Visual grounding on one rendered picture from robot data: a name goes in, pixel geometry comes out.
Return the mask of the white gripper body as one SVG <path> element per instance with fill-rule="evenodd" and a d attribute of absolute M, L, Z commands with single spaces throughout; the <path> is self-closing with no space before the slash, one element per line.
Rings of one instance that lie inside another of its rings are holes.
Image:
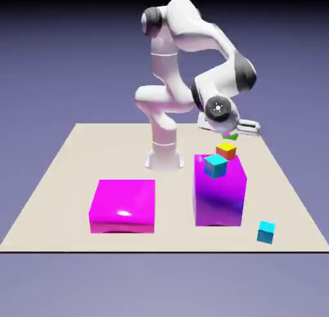
<path fill-rule="evenodd" d="M 258 122 L 248 120 L 248 119 L 239 119 L 237 124 L 235 123 L 216 123 L 214 121 L 209 121 L 205 113 L 199 113 L 197 125 L 199 128 L 205 130 L 211 130 L 215 133 L 244 133 L 248 135 L 260 135 L 261 126 Z"/>

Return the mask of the small orange cube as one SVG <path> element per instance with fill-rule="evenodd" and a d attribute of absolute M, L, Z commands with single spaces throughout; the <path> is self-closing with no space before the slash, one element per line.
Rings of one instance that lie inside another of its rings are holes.
<path fill-rule="evenodd" d="M 230 142 L 223 142 L 216 145 L 216 154 L 226 160 L 233 160 L 236 156 L 236 146 Z"/>

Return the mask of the small teal cube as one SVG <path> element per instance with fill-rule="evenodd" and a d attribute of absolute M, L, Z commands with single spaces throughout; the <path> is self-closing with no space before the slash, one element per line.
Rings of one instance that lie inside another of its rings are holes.
<path fill-rule="evenodd" d="M 204 172 L 211 178 L 220 178 L 227 172 L 228 161 L 220 155 L 210 155 L 204 158 Z"/>

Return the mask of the small cyan cube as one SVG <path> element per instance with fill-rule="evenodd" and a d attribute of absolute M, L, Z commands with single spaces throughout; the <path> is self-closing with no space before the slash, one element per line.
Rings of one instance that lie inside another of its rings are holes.
<path fill-rule="evenodd" d="M 257 241 L 272 244 L 275 224 L 267 221 L 260 221 L 257 233 Z"/>

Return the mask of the large purple box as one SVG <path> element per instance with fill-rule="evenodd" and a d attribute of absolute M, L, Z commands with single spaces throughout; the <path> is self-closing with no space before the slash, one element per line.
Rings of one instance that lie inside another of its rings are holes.
<path fill-rule="evenodd" d="M 194 156 L 193 211 L 197 227 L 239 227 L 242 223 L 247 176 L 239 157 L 227 162 L 226 174 L 204 172 L 206 155 Z"/>

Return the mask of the large magenta box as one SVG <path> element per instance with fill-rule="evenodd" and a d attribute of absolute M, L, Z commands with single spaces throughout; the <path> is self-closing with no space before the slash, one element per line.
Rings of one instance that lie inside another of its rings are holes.
<path fill-rule="evenodd" d="M 100 180 L 89 209 L 90 231 L 153 234 L 155 208 L 155 180 Z"/>

